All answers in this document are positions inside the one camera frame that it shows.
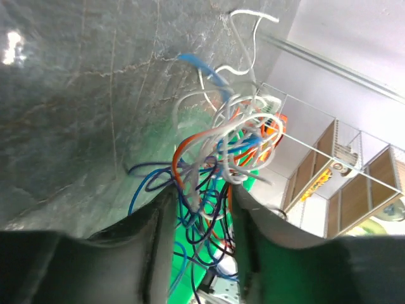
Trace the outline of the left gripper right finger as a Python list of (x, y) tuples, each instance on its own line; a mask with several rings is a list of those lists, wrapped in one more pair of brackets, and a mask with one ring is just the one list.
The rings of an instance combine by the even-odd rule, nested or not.
[(242, 303), (403, 303), (402, 236), (326, 240), (232, 189)]

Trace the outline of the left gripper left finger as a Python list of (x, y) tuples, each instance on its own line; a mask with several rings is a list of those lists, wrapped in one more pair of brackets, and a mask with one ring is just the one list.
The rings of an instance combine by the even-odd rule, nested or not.
[(2, 303), (166, 303), (177, 190), (88, 238), (1, 233)]

